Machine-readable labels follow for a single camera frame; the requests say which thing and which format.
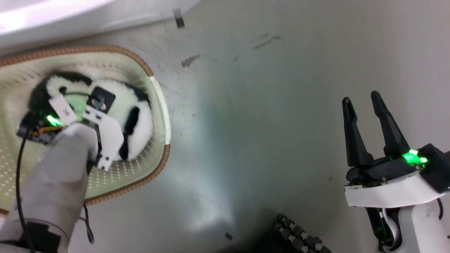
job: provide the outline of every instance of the basket rim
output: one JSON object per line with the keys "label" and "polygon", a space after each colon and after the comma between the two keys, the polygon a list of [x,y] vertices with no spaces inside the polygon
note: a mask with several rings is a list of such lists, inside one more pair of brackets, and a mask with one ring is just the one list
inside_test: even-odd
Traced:
{"label": "basket rim", "polygon": [[[52,50],[42,50],[42,51],[35,51],[25,54],[19,54],[15,56],[10,56],[4,59],[0,59],[0,67],[8,66],[8,65],[14,65],[17,63],[22,63],[30,60],[35,59],[41,59],[41,58],[47,58],[52,56],[58,56],[58,55],[65,55],[65,54],[82,54],[82,53],[119,53],[123,54],[125,56],[128,56],[132,60],[134,60],[139,66],[145,71],[148,77],[153,76],[152,69],[148,66],[148,64],[137,54],[134,52],[115,45],[104,45],[104,46],[79,46],[79,47],[67,47],[67,48],[57,48]],[[125,194],[129,191],[135,190],[141,186],[146,185],[150,181],[156,178],[163,168],[165,167],[167,160],[169,159],[169,153],[170,153],[170,144],[164,145],[164,150],[162,153],[161,160],[159,161],[158,166],[147,176],[131,183],[126,186],[123,186],[121,188],[109,191],[107,193],[85,199],[86,205],[93,205],[97,204],[103,201],[106,201],[108,199],[115,198],[117,196],[120,196],[122,194]],[[0,214],[8,214],[9,211],[6,209],[0,208]]]}

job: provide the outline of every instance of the laundry basket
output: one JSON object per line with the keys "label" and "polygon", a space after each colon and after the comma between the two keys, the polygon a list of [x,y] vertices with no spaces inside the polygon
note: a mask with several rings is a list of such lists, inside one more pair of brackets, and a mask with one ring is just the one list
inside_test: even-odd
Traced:
{"label": "laundry basket", "polygon": [[[88,46],[40,51],[0,60],[0,213],[15,201],[16,161],[21,138],[16,126],[27,111],[29,94],[55,69],[85,65],[127,78],[150,99],[153,136],[144,151],[130,162],[115,162],[108,172],[94,168],[89,177],[86,204],[95,204],[127,193],[153,180],[164,168],[170,152],[171,128],[166,101],[152,70],[141,57],[117,46]],[[23,182],[45,151],[27,142],[22,157]]]}

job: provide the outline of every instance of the green led light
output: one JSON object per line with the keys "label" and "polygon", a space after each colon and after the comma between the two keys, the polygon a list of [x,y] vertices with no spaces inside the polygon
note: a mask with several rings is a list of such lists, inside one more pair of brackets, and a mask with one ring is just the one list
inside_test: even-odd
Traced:
{"label": "green led light", "polygon": [[425,157],[417,156],[418,153],[417,150],[411,149],[408,153],[403,154],[403,158],[405,158],[406,162],[410,165],[420,164],[422,167],[425,167],[424,163],[427,163],[428,160]]}
{"label": "green led light", "polygon": [[52,117],[51,115],[47,116],[47,120],[50,122],[50,124],[52,126],[61,126],[63,125],[59,120],[57,120],[56,118]]}

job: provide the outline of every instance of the floor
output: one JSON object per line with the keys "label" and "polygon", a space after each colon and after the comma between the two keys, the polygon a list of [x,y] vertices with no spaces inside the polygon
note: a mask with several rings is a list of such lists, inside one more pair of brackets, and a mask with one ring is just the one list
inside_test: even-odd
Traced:
{"label": "floor", "polygon": [[172,122],[161,175],[89,207],[95,244],[80,222],[69,251],[221,252],[283,212],[335,253],[374,252],[365,211],[344,198],[341,100],[351,97],[375,157],[372,90],[411,146],[450,149],[449,11],[444,0],[204,0],[184,29],[170,20],[63,44],[136,52]]}

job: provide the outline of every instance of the panda plush toy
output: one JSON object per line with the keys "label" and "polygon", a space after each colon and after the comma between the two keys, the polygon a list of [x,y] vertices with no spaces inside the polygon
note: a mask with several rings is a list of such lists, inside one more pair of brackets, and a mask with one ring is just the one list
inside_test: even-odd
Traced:
{"label": "panda plush toy", "polygon": [[[43,79],[30,94],[28,108],[44,115],[57,117],[49,99],[59,94],[79,92],[90,94],[95,87],[101,87],[116,95],[108,115],[116,119],[124,136],[124,143],[114,160],[130,161],[136,158],[153,134],[153,116],[148,96],[140,89],[123,81],[95,79],[93,71],[55,71]],[[79,120],[86,109],[87,98],[82,95],[65,97]]]}

